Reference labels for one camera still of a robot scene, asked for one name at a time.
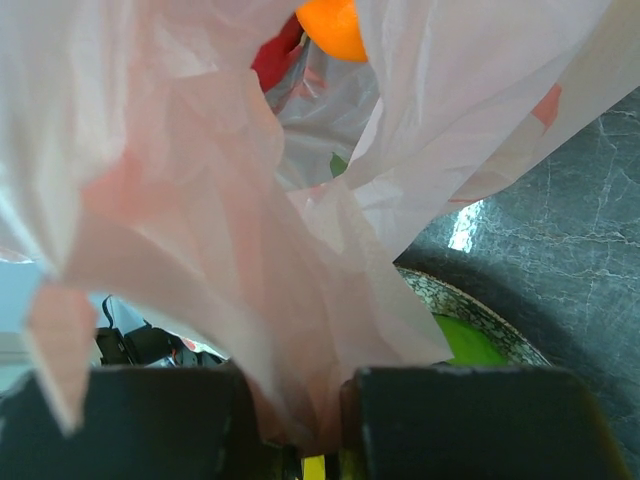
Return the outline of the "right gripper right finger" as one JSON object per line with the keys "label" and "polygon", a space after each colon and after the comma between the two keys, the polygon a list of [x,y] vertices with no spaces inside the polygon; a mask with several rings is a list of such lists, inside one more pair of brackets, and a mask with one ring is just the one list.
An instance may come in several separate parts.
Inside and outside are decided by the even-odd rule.
{"label": "right gripper right finger", "polygon": [[629,479],[585,384],[551,367],[363,368],[343,392],[369,479]]}

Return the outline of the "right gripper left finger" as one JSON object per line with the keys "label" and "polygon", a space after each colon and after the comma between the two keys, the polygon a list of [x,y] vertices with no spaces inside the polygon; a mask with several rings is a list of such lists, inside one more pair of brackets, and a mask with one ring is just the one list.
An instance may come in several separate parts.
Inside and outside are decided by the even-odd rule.
{"label": "right gripper left finger", "polygon": [[62,434],[33,373],[1,400],[4,479],[277,479],[240,372],[95,369],[84,420]]}

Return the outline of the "fake green fruit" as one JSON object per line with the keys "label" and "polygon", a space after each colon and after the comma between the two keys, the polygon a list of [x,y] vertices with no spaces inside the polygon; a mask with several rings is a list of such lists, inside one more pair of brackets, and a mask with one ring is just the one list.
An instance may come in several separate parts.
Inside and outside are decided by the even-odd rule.
{"label": "fake green fruit", "polygon": [[491,343],[489,338],[463,320],[435,315],[435,321],[441,328],[453,358],[447,360],[456,366],[505,366],[507,359]]}

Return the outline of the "speckled glass plate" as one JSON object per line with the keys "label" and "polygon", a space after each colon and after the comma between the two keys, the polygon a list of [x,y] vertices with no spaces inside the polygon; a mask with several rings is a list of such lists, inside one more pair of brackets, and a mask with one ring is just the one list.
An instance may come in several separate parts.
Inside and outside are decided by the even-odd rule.
{"label": "speckled glass plate", "polygon": [[397,270],[432,314],[459,319],[481,332],[509,364],[552,365],[516,328],[472,296],[427,273]]}

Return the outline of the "pink plastic bag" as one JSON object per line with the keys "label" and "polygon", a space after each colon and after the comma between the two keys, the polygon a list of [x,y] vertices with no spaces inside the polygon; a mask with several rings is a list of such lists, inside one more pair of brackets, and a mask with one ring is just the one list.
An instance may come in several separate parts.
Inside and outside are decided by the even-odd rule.
{"label": "pink plastic bag", "polygon": [[65,433],[117,295],[228,353],[262,436],[337,445],[361,366],[449,346],[394,267],[639,84],[635,1],[361,1],[378,96],[346,171],[251,68],[292,1],[5,1],[1,254],[44,275],[28,344]]}

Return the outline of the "yellow fake banana bunch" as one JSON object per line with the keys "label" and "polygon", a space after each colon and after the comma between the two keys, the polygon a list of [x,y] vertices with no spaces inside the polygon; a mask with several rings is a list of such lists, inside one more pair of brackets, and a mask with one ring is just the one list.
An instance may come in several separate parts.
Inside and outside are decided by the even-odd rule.
{"label": "yellow fake banana bunch", "polygon": [[307,457],[302,460],[302,480],[326,480],[327,470],[323,455]]}

